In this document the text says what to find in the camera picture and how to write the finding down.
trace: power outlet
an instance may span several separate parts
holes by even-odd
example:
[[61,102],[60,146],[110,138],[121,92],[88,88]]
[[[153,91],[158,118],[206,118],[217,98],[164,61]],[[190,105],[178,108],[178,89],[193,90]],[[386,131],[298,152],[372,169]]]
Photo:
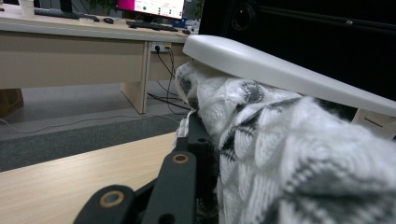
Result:
[[171,48],[172,44],[169,42],[152,42],[151,43],[151,51],[157,52],[155,46],[160,47],[160,52],[169,52],[166,48]]

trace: gray carpet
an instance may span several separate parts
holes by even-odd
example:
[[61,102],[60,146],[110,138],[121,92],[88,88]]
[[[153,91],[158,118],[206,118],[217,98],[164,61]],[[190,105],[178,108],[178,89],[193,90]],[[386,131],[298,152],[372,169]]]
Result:
[[0,141],[0,172],[171,133],[177,127],[171,119],[153,117]]

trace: desk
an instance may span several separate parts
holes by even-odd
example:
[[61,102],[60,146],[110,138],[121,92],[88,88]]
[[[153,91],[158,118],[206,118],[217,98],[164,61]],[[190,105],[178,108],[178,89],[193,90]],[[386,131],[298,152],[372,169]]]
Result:
[[137,190],[156,178],[175,134],[0,173],[0,222],[73,223],[99,189],[125,185]]
[[[126,23],[94,25],[35,16],[25,19],[19,6],[0,12],[0,89],[121,83],[139,113],[146,112],[149,80],[170,75],[151,52],[151,42],[171,42],[175,67],[190,58],[182,53],[181,32],[131,29]],[[171,66],[167,53],[162,56]]]

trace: white and black knitted fabric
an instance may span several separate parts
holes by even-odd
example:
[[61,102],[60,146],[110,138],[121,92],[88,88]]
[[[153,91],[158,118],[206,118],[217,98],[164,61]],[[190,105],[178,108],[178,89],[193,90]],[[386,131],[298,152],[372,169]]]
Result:
[[394,143],[197,62],[176,84],[220,150],[219,223],[396,223]]

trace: keyboard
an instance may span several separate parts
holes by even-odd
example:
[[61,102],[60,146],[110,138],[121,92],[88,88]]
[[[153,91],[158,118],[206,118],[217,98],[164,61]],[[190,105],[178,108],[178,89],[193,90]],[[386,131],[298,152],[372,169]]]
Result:
[[146,21],[127,21],[126,24],[129,28],[147,28],[153,30],[164,30],[178,32],[178,29],[172,26],[160,25],[158,23],[146,22]]
[[92,19],[94,21],[99,21],[99,19],[92,15],[86,15],[83,13],[75,13],[75,12],[63,12],[60,9],[43,9],[43,8],[35,8],[35,14],[39,16],[48,16],[48,17],[58,17],[65,19],[78,20],[79,18],[87,18]]

